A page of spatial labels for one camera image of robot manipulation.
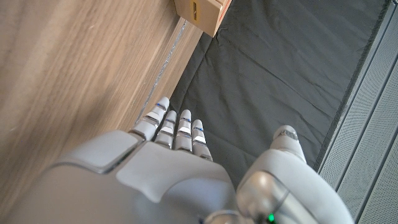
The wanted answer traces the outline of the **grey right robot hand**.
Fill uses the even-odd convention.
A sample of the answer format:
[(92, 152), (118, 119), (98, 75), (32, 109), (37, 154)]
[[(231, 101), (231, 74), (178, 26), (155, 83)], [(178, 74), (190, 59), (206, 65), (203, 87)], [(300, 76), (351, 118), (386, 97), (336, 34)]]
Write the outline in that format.
[(281, 126), (233, 185), (200, 120), (161, 98), (128, 131), (78, 146), (47, 168), (5, 223), (352, 223), (338, 194)]

